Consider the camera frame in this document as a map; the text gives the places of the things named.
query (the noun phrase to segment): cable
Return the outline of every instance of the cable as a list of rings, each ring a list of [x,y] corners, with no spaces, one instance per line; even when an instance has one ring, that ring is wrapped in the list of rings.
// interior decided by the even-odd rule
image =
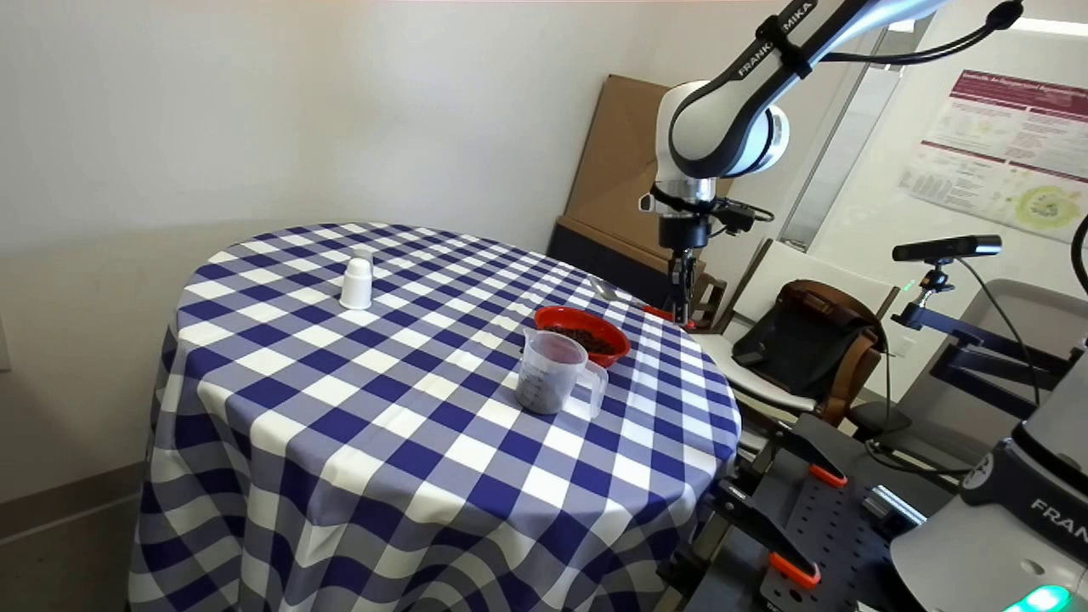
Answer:
[[[1025,345],[1018,336],[1018,331],[1013,327],[1013,319],[1007,316],[1007,311],[995,303],[995,297],[988,293],[988,286],[983,284],[983,275],[974,271],[974,267],[967,267],[965,259],[956,259],[963,268],[967,268],[980,284],[980,291],[984,293],[984,299],[992,303],[992,311],[998,312],[998,319],[1008,327],[1008,334],[1015,336],[1015,348],[1018,348],[1018,356],[1025,362],[1025,372],[1031,372],[1031,392],[1034,392],[1034,409],[1044,405],[1044,392],[1040,392],[1040,376],[1025,355]]]
[[[915,55],[825,55],[821,63],[864,63],[864,64],[929,64],[929,63],[942,63],[948,55],[963,55],[971,44],[984,41],[992,32],[1008,32],[1022,13],[1022,0],[1001,0],[984,13],[984,24],[974,29],[965,37],[945,41],[939,48],[929,53],[915,53]]]
[[[915,472],[922,480],[930,480],[939,488],[956,488],[956,490],[959,490],[959,480],[967,472],[967,469],[939,469],[939,465],[906,463],[891,453],[880,453],[880,445],[873,445],[873,443],[864,445],[864,455],[895,469],[895,472]]]

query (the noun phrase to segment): clear plastic cup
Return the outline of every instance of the clear plastic cup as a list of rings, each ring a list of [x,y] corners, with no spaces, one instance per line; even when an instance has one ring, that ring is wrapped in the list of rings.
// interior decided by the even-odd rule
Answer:
[[[591,364],[585,348],[565,334],[526,331],[515,364],[513,399],[533,414],[557,414],[573,388],[587,392],[587,409],[601,405],[608,372]]]

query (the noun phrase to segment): blue checkered tablecloth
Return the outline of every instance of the blue checkered tablecloth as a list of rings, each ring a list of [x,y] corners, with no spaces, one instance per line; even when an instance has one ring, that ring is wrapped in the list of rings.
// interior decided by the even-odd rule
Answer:
[[[378,248],[368,312],[335,303],[352,246]],[[591,420],[513,405],[545,303],[632,341]],[[168,331],[131,608],[645,608],[740,429],[672,324],[451,233],[257,234],[194,271]]]

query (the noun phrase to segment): wall poster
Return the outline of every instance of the wall poster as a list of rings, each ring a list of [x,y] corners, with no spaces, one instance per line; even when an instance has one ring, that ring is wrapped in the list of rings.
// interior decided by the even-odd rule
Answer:
[[[902,186],[1053,243],[1088,210],[1088,89],[963,72]]]

